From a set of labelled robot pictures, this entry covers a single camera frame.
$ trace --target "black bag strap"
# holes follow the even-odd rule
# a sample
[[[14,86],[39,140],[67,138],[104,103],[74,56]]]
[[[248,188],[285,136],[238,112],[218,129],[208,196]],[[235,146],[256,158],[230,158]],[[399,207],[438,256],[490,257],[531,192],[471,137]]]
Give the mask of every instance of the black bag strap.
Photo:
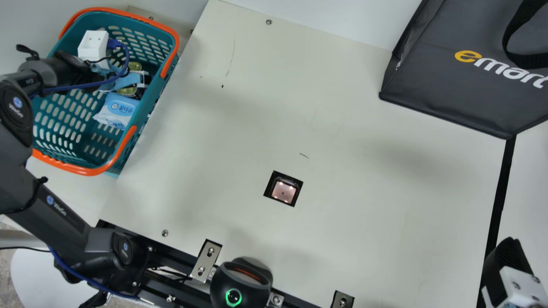
[[[534,70],[548,67],[548,53],[521,55],[508,51],[508,42],[512,35],[546,4],[548,0],[523,0],[512,18],[503,36],[503,48],[506,56],[518,67],[525,70]]]

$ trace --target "orange basket handle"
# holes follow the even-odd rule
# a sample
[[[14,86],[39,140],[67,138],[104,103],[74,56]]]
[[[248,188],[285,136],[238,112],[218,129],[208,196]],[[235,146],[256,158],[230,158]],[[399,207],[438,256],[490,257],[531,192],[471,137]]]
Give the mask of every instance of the orange basket handle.
[[[169,71],[169,67],[171,66],[171,63],[173,62],[173,59],[175,59],[175,55],[177,54],[177,50],[179,50],[179,35],[177,34],[177,32],[175,32],[175,30],[173,30],[172,28],[170,28],[166,25],[160,24],[158,21],[154,21],[154,20],[151,20],[151,19],[148,19],[148,18],[144,18],[143,16],[135,15],[135,14],[132,14],[132,13],[128,13],[128,12],[125,12],[125,11],[122,11],[122,10],[117,10],[117,9],[112,9],[112,8],[100,8],[100,7],[99,8],[88,8],[88,9],[81,10],[80,12],[74,14],[74,16],[70,18],[70,20],[67,22],[67,24],[65,25],[65,27],[61,31],[61,34],[59,34],[59,39],[61,39],[61,37],[63,37],[65,32],[72,26],[72,24],[74,24],[74,21],[78,17],[80,17],[80,15],[82,15],[84,13],[87,13],[87,12],[95,12],[95,11],[108,12],[108,13],[112,13],[112,14],[116,14],[116,15],[121,15],[121,16],[129,17],[129,18],[137,19],[139,21],[145,22],[145,23],[147,23],[151,26],[162,29],[165,32],[171,34],[171,36],[173,36],[173,38],[175,39],[175,45],[173,46],[173,49],[172,49],[171,53],[169,54],[169,57],[165,61],[164,68],[160,72],[160,77],[165,78],[167,76],[168,71]]]
[[[64,171],[76,173],[79,175],[95,176],[107,171],[112,165],[114,165],[114,163],[116,163],[116,161],[120,158],[120,155],[124,151],[125,146],[128,144],[129,140],[131,140],[131,138],[135,134],[136,130],[137,130],[137,126],[135,125],[131,126],[127,134],[125,135],[124,139],[120,141],[120,144],[118,145],[118,149],[116,150],[112,158],[98,168],[90,169],[90,168],[80,167],[73,164],[64,163],[62,161],[58,161],[55,158],[51,158],[36,149],[32,149],[32,156],[35,158],[38,158],[44,163],[63,169]]]

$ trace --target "metal bracket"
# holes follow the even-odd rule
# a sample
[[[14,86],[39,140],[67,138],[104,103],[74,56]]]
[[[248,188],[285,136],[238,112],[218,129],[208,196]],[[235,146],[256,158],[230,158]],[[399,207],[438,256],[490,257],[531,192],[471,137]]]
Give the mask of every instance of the metal bracket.
[[[268,308],[282,308],[284,296],[275,292],[270,293]]]
[[[352,308],[354,305],[354,297],[343,292],[335,291],[331,308]]]
[[[217,244],[207,239],[202,246],[202,250],[200,250],[200,254],[198,254],[198,260],[196,261],[194,269],[192,269],[190,277],[205,283],[221,253],[221,248],[221,244]]]

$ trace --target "round black device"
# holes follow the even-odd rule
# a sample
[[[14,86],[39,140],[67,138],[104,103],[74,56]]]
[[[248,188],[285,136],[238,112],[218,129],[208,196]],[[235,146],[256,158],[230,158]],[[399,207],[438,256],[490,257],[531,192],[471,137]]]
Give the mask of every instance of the round black device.
[[[272,288],[272,273],[245,258],[224,262],[211,281],[209,295],[214,308],[263,308]]]
[[[26,147],[32,145],[31,102],[9,82],[0,82],[0,122]]]

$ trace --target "teal plastic basket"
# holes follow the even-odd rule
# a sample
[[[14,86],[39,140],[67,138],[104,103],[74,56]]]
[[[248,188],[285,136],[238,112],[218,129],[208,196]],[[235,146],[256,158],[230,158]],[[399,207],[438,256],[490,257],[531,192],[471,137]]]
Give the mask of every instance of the teal plastic basket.
[[[51,51],[78,54],[87,30],[106,30],[129,48],[130,60],[142,64],[152,81],[126,130],[93,119],[106,94],[72,90],[67,95],[35,97],[33,156],[63,170],[81,175],[119,174],[154,109],[178,61],[179,36],[171,28],[138,15],[110,8],[90,8],[76,13]],[[111,59],[121,67],[124,51]]]

